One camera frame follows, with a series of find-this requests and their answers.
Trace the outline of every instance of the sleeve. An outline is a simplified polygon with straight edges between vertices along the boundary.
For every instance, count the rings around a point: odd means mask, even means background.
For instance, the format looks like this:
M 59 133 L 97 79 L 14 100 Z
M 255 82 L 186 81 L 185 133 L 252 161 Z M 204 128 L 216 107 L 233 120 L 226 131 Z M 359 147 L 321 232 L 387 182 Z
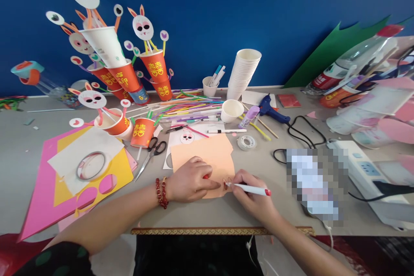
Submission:
M 64 241 L 32 258 L 15 276 L 69 276 L 94 275 L 89 261 L 89 252 L 81 245 Z

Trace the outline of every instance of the gray table surface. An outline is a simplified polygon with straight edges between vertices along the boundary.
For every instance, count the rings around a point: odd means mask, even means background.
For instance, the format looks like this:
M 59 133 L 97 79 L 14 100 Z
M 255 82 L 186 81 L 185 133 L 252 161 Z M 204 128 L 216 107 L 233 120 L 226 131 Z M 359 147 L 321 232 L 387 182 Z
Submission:
M 352 140 L 350 136 L 330 132 L 325 122 L 323 122 L 324 119 L 335 113 L 335 109 L 322 108 L 317 101 L 311 100 L 300 93 L 299 88 L 263 88 L 254 89 L 253 91 L 275 94 L 294 92 L 302 104 L 302 108 L 283 109 L 278 102 L 280 113 L 294 118 L 297 115 L 306 115 L 309 112 L 316 111 L 319 119 L 309 119 L 309 121 L 327 138 L 338 139 L 341 137 L 342 140 Z M 225 98 L 225 91 L 218 92 L 218 94 L 222 94 Z M 151 97 L 152 102 L 158 101 L 155 94 L 151 94 Z M 119 107 L 119 101 L 114 96 L 108 96 L 107 98 L 107 108 Z M 57 109 L 62 108 L 62 105 L 50 98 L 30 98 L 26 103 L 22 103 L 20 108 L 29 111 Z M 43 142 L 71 130 L 72 128 L 68 124 L 69 119 L 81 117 L 90 120 L 95 116 L 95 111 L 85 107 L 77 111 L 44 113 L 0 112 L 0 214 L 2 215 L 0 217 L 0 233 L 20 232 L 35 185 Z M 32 117 L 35 118 L 35 121 L 30 126 L 23 125 L 28 118 Z M 327 235 L 321 222 L 306 217 L 299 203 L 286 190 L 286 167 L 276 162 L 272 157 L 275 149 L 302 148 L 304 145 L 287 134 L 286 125 L 282 125 L 268 116 L 261 117 L 261 120 L 279 136 L 279 139 L 274 138 L 258 123 L 258 126 L 272 138 L 272 141 L 266 141 L 259 132 L 250 126 L 248 134 L 258 141 L 258 146 L 247 153 L 241 151 L 237 146 L 237 137 L 228 135 L 234 149 L 232 158 L 235 170 L 243 168 L 262 178 L 269 189 L 272 190 L 272 199 L 276 208 L 293 225 L 312 226 L 316 234 Z M 238 122 L 228 124 L 226 128 L 236 128 L 237 124 Z M 39 130 L 34 130 L 33 126 L 37 126 Z M 304 121 L 299 120 L 295 127 L 306 133 L 314 142 L 321 140 L 318 134 L 313 132 Z M 168 137 L 164 133 L 160 133 L 159 138 L 168 141 Z M 132 156 L 137 156 L 138 150 L 136 148 L 131 147 L 128 142 L 125 145 Z M 379 150 L 368 150 L 366 148 L 363 148 L 363 150 L 372 161 L 394 160 L 397 154 L 414 154 L 414 146 L 407 144 L 393 144 Z M 136 183 L 132 182 L 126 185 L 101 204 L 145 187 L 153 183 L 157 177 L 171 175 L 173 173 L 171 170 L 162 169 L 164 159 L 165 157 L 162 155 L 154 157 Z M 360 194 L 351 182 L 350 191 Z M 344 227 L 334 227 L 332 230 L 334 235 L 414 236 L 414 231 L 398 232 L 390 226 L 382 224 L 367 203 L 357 201 L 351 197 L 345 203 L 345 212 L 348 223 Z M 171 203 L 167 210 L 157 208 L 141 218 L 140 222 L 143 228 L 260 226 L 254 218 L 243 210 L 231 193 L 222 198 L 200 200 L 192 204 Z M 54 225 L 44 230 L 40 235 L 45 238 L 57 232 L 57 225 Z

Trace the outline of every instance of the hot glue gun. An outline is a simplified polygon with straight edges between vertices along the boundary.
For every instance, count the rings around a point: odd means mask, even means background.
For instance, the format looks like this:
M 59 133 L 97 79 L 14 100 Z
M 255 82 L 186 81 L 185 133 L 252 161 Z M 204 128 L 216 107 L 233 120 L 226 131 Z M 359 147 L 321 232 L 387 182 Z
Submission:
M 260 102 L 260 115 L 269 115 L 271 117 L 273 117 L 276 121 L 282 123 L 282 124 L 287 124 L 290 121 L 290 117 L 289 116 L 284 116 L 282 114 L 280 114 L 279 112 L 275 111 L 271 106 L 270 106 L 270 93 L 267 94 L 262 101 Z

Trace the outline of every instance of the green paper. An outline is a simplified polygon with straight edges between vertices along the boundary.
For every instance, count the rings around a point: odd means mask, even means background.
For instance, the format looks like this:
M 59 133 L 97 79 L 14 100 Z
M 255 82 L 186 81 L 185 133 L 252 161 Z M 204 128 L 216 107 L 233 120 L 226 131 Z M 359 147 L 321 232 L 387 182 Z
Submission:
M 296 70 L 283 88 L 306 86 L 343 53 L 362 41 L 373 37 L 378 31 L 384 28 L 389 18 L 390 16 L 364 29 L 361 29 L 359 23 L 356 23 L 351 27 L 340 30 L 339 26 L 341 23 L 339 23 Z

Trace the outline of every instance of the plastic bottle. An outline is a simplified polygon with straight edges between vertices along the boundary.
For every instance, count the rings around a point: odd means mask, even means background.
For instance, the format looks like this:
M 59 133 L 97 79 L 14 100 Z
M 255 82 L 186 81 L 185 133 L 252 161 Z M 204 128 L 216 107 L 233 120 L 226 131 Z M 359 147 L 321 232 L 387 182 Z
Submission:
M 387 40 L 403 29 L 404 26 L 401 25 L 388 25 L 372 38 L 355 45 L 309 83 L 305 93 L 313 96 L 323 94 L 346 76 L 360 72 L 384 47 Z
M 259 113 L 260 108 L 258 106 L 252 106 L 249 111 L 246 113 L 244 119 L 240 122 L 240 124 L 238 125 L 238 127 L 240 129 L 244 129 L 247 127 L 247 125 L 250 124 L 250 122 L 252 121 L 252 119 L 254 119 L 254 117 Z

